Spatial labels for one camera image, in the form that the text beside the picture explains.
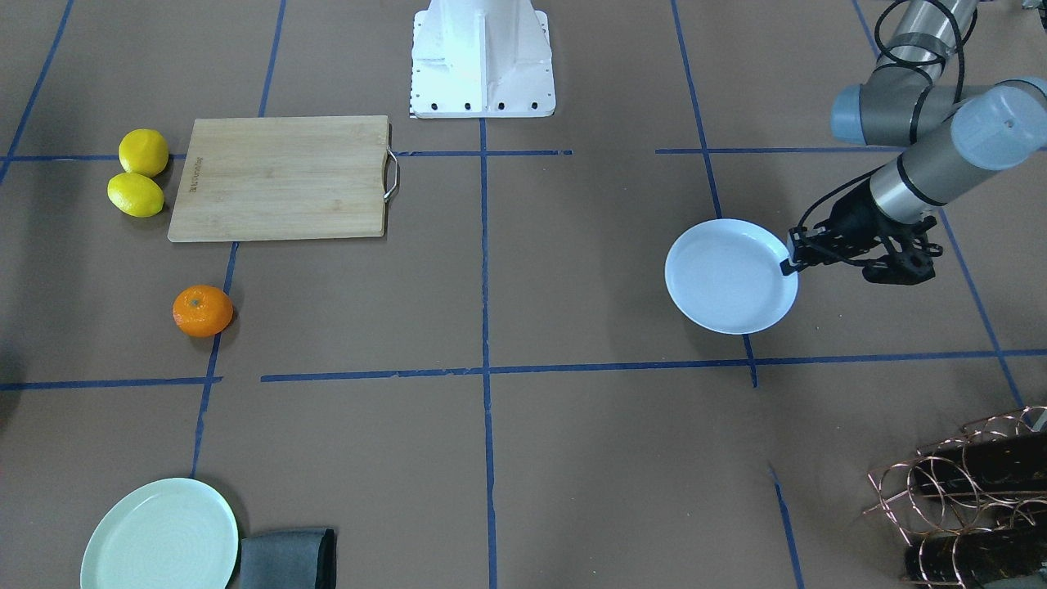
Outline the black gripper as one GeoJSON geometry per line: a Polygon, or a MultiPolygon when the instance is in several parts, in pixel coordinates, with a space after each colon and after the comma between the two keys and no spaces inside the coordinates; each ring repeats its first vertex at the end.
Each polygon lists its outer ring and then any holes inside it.
{"type": "Polygon", "coordinates": [[[928,239],[937,219],[898,223],[875,204],[869,176],[859,176],[805,209],[785,240],[783,276],[844,263],[869,284],[919,285],[935,278],[943,248],[928,239]]]}

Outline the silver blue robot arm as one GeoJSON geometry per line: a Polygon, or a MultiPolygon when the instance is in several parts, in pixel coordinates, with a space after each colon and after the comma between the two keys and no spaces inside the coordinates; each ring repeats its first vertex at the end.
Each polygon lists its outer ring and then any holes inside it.
{"type": "Polygon", "coordinates": [[[1043,80],[965,86],[976,22],[973,1],[906,1],[894,33],[874,36],[874,71],[838,94],[830,126],[839,141],[901,152],[827,194],[821,223],[800,217],[782,275],[845,263],[871,284],[927,282],[942,253],[928,239],[934,211],[1045,145],[1043,80]]]}

